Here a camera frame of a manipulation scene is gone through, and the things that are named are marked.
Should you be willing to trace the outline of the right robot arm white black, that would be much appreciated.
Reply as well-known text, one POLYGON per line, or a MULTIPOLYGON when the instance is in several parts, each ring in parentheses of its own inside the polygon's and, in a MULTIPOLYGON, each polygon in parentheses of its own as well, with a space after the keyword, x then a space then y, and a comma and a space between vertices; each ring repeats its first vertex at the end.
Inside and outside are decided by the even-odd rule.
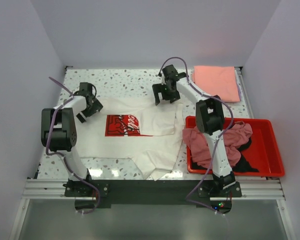
POLYGON ((172 64, 161 67, 158 76, 161 83, 152 85, 155 105, 161 100, 172 104, 180 99, 180 94, 195 104, 196 127, 204 135, 211 154, 208 169, 212 169, 212 189, 217 196, 225 196, 236 183, 224 144, 226 129, 222 105, 225 103, 219 96, 203 92, 189 79, 187 72, 179 73, 172 64))

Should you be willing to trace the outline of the white printed t shirt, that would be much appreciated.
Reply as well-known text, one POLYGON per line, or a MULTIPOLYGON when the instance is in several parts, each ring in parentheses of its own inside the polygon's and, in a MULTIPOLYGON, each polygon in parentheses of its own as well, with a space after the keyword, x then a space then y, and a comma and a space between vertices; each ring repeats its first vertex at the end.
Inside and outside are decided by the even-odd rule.
POLYGON ((185 127, 183 102, 103 97, 101 103, 86 122, 75 121, 81 158, 131 159, 145 179, 173 170, 185 127))

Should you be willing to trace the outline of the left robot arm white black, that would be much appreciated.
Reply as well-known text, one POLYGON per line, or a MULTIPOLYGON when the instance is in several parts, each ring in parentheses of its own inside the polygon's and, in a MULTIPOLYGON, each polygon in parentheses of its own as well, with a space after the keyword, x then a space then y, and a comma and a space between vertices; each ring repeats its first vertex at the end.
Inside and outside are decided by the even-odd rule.
POLYGON ((67 194, 97 197, 98 190, 76 149, 76 120, 85 123, 87 118, 103 108, 96 98, 97 88, 91 83, 81 82, 79 89, 72 93, 61 83, 57 84, 69 93, 69 98, 58 106, 41 111, 41 143, 46 155, 61 157, 68 173, 68 181, 64 185, 67 194))

